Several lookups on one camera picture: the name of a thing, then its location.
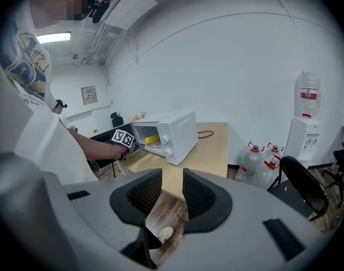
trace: cord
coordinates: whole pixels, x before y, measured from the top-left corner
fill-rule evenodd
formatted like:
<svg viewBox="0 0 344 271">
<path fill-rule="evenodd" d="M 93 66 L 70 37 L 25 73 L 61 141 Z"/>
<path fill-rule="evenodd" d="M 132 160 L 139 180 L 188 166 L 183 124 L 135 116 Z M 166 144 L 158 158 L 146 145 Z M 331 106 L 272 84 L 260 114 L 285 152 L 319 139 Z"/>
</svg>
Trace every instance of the cord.
<svg viewBox="0 0 344 271">
<path fill-rule="evenodd" d="M 197 132 L 197 133 L 210 133 L 209 135 L 206 135 L 204 137 L 199 137 L 199 138 L 207 138 L 207 137 L 210 137 L 210 136 L 213 136 L 214 135 L 214 132 L 212 130 L 205 130 L 203 132 Z"/>
</svg>

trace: baseboard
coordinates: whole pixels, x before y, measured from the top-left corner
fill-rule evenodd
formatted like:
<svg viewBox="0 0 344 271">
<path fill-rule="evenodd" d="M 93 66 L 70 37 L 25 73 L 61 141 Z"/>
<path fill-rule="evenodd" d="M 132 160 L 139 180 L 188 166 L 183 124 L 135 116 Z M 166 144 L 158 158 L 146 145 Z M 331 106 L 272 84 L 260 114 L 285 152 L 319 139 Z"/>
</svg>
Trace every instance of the baseboard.
<svg viewBox="0 0 344 271">
<path fill-rule="evenodd" d="M 322 169 L 322 168 L 327 168 L 327 167 L 331 167 L 331 166 L 332 166 L 332 163 L 321 164 L 321 165 L 311 165 L 307 169 Z"/>
<path fill-rule="evenodd" d="M 240 166 L 239 165 L 228 164 L 227 167 L 230 168 L 230 169 L 239 169 Z"/>
</svg>

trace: person's hand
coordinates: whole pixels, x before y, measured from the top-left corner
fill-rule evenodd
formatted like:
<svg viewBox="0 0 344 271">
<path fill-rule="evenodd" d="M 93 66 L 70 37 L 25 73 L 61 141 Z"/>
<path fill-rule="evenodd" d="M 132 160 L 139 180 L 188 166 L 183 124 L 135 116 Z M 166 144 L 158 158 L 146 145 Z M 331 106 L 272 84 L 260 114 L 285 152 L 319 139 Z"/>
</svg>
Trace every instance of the person's hand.
<svg viewBox="0 0 344 271">
<path fill-rule="evenodd" d="M 129 148 L 121 145 L 110 145 L 112 152 L 112 159 L 119 160 L 122 155 L 129 150 Z"/>
</svg>

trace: ceiling light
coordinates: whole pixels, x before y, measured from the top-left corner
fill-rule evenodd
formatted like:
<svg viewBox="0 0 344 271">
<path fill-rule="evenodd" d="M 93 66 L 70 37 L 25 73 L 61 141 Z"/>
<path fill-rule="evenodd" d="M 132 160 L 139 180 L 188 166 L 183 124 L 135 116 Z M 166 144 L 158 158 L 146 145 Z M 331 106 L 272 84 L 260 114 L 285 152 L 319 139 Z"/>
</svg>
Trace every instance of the ceiling light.
<svg viewBox="0 0 344 271">
<path fill-rule="evenodd" d="M 37 36 L 40 43 L 70 40 L 70 32 Z"/>
</svg>

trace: white microwave oven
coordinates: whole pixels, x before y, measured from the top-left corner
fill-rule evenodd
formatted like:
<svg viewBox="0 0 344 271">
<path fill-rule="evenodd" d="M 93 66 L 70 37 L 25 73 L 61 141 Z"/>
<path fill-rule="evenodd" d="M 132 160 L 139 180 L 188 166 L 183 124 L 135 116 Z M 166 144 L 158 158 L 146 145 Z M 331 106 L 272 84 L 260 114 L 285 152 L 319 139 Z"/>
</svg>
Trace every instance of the white microwave oven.
<svg viewBox="0 0 344 271">
<path fill-rule="evenodd" d="M 164 156 L 174 165 L 184 160 L 198 140 L 194 111 L 149 115 L 131 124 L 136 141 L 145 144 L 144 150 Z M 146 143 L 146 138 L 155 141 Z"/>
</svg>

